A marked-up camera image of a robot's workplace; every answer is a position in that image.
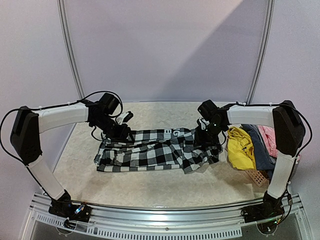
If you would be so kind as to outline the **black white checkered shirt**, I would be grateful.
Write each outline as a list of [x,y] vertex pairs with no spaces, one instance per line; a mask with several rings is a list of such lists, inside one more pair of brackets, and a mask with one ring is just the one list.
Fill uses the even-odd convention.
[[99,172],[138,172],[181,169],[185,174],[215,164],[219,143],[196,143],[195,129],[134,130],[126,141],[105,139],[94,158]]

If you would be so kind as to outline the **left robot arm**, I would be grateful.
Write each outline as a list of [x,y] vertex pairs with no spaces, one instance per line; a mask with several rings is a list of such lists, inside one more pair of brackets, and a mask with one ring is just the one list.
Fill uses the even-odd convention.
[[103,91],[98,101],[86,97],[61,105],[29,108],[22,106],[16,110],[16,118],[10,135],[10,143],[39,186],[55,202],[55,209],[63,216],[74,213],[70,195],[61,186],[43,159],[40,135],[48,130],[76,123],[88,123],[91,128],[99,128],[111,139],[126,140],[131,133],[128,121],[131,111],[114,114],[123,104],[119,96]]

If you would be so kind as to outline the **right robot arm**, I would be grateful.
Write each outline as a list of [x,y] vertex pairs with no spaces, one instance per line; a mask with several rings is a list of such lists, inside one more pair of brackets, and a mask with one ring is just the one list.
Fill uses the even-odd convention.
[[235,102],[218,107],[209,99],[202,102],[197,110],[201,117],[195,136],[200,145],[217,143],[220,132],[227,131],[230,125],[257,125],[274,129],[277,158],[266,195],[272,199],[282,198],[306,135],[302,116],[292,101],[249,105]]

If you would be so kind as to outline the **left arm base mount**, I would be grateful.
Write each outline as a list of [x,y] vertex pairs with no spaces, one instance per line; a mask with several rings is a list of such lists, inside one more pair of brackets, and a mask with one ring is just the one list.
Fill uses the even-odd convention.
[[64,190],[62,196],[57,199],[51,198],[48,212],[52,215],[88,223],[91,217],[92,208],[84,202],[74,203],[70,194]]

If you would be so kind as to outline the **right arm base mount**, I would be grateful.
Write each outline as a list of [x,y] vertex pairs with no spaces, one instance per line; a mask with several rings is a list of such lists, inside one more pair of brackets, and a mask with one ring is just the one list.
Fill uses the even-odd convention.
[[241,216],[245,223],[258,222],[263,220],[272,220],[285,217],[285,209],[281,198],[264,198],[262,203],[248,205],[241,209]]

